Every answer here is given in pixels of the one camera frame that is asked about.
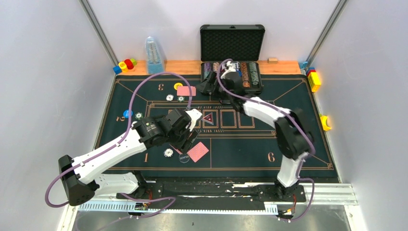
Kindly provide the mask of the blue small blind button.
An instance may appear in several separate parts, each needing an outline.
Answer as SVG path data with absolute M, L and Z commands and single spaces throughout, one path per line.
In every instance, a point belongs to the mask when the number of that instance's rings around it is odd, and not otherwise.
M 130 118 L 130 117 L 132 117 L 133 116 L 133 111 L 132 110 L 125 110 L 124 112 L 123 112 L 123 117 L 124 118 Z

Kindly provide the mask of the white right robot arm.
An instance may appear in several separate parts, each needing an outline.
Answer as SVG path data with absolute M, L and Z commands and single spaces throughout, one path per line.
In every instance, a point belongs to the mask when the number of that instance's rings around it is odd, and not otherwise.
M 236 71 L 228 70 L 222 74 L 211 71 L 196 88 L 203 95 L 226 99 L 239 113 L 254 117 L 275 129 L 278 148 L 283 154 L 275 195 L 281 201 L 292 197 L 293 186 L 300 180 L 303 162 L 316 152 L 314 137 L 303 111 L 278 107 L 262 100 L 244 87 L 244 81 Z

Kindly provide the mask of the blue toy cube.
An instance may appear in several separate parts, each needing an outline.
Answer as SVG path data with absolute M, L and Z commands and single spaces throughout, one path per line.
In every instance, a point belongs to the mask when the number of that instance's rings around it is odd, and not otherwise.
M 113 67 L 113 71 L 115 72 L 115 74 L 120 74 L 122 73 L 122 69 L 119 66 L 115 66 Z

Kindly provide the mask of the red-backed card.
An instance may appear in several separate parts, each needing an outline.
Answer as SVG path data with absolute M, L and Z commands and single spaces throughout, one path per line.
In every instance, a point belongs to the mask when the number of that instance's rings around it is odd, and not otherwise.
M 177 88 L 177 95 L 178 96 L 196 96 L 196 87 L 194 87 L 194 86 L 191 86 L 191 87 L 188 87 L 188 86 L 179 86 L 178 88 Z
M 193 162 L 199 161 L 204 155 L 209 152 L 209 149 L 202 143 L 197 143 L 194 147 L 192 147 L 188 152 L 188 156 Z

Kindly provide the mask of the yellow toy block right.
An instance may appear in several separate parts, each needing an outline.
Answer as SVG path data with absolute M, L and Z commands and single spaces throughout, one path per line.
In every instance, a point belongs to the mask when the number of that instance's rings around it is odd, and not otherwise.
M 320 77 L 315 68 L 309 68 L 306 72 L 307 80 L 309 82 L 312 92 L 317 92 L 321 87 Z

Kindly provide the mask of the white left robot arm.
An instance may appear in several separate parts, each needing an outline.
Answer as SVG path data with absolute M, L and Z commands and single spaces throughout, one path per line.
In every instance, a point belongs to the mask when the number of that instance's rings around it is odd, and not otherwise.
M 202 113 L 197 109 L 174 109 L 167 115 L 134 121 L 125 133 L 105 145 L 81 156 L 68 155 L 58 160 L 61 181 L 71 206 L 81 205 L 94 196 L 111 193 L 131 194 L 141 199 L 147 194 L 143 177 L 136 172 L 106 174 L 119 162 L 150 148 L 170 144 L 188 152 L 198 136 L 196 124 Z

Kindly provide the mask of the black poker chip case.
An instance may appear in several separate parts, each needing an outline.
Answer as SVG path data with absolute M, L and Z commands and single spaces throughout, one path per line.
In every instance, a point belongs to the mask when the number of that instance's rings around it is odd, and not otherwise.
M 262 79 L 259 65 L 257 63 L 265 34 L 265 27 L 261 24 L 255 25 L 203 25 L 200 28 L 201 41 L 201 82 L 204 81 L 204 63 L 219 62 L 218 70 L 225 71 L 226 66 L 221 64 L 226 59 L 231 59 L 240 77 L 241 63 L 246 63 L 249 76 L 249 88 L 245 89 L 245 94 L 259 95 L 263 91 Z M 259 83 L 253 85 L 249 70 L 249 63 L 255 62 Z M 229 95 L 225 99 L 210 95 L 213 100 L 220 101 L 221 104 L 229 104 Z

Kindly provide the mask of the pink-white chip row in case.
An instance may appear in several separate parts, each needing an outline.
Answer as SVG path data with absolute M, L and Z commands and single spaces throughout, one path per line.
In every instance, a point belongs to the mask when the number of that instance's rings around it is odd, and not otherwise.
M 214 71 L 214 72 L 218 72 L 219 65 L 220 65 L 219 62 L 214 62 L 214 63 L 213 63 L 213 71 Z

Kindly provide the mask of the yellow big blind button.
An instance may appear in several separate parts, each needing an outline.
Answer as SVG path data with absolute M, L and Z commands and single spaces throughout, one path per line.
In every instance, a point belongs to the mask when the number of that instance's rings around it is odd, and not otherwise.
M 182 86 L 183 86 L 182 83 L 175 83 L 175 84 L 174 84 L 174 89 L 175 89 L 175 90 L 178 90 L 178 88 L 179 88 L 179 87 L 182 87 Z

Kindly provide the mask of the white-blue poker chip stack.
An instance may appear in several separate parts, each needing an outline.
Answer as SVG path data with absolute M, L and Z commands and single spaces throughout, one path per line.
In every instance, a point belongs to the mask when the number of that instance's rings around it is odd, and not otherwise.
M 164 151 L 164 156 L 165 157 L 172 157 L 173 156 L 173 154 L 174 154 L 174 151 L 172 150 L 172 149 L 166 149 L 165 151 Z

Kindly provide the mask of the red toy cylinder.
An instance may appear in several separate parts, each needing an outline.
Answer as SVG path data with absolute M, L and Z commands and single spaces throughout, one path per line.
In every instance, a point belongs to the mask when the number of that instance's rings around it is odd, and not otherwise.
M 131 70 L 134 68 L 134 64 L 130 59 L 125 59 L 124 63 L 126 64 L 126 67 L 128 70 Z

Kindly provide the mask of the yellow toy cylinder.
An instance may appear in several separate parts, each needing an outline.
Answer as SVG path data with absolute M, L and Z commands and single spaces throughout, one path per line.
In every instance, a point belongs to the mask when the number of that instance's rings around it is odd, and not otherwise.
M 128 71 L 128 67 L 127 67 L 127 64 L 125 62 L 119 62 L 118 67 L 120 68 L 121 72 L 127 72 Z

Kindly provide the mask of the small wooden block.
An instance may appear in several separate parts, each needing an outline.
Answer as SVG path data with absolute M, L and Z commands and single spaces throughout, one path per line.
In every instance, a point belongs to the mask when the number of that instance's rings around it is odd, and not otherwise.
M 276 64 L 276 63 L 279 62 L 279 60 L 278 60 L 278 58 L 270 57 L 270 58 L 268 58 L 267 62 L 268 62 L 269 64 Z

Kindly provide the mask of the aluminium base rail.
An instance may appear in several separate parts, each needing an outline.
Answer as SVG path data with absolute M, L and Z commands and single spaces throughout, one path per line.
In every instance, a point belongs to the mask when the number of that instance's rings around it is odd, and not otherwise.
M 160 209 L 164 213 L 275 215 L 307 205 L 358 205 L 351 184 L 301 182 L 292 195 L 279 199 L 272 182 L 148 182 L 144 199 L 136 202 L 107 194 L 96 196 L 76 206 L 80 212 L 128 212 L 148 214 Z

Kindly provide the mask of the green toy block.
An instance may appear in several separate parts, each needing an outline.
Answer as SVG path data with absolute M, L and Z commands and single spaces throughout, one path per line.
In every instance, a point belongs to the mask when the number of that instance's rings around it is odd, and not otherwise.
M 134 58 L 131 58 L 130 61 L 132 62 L 133 66 L 137 65 L 137 61 Z

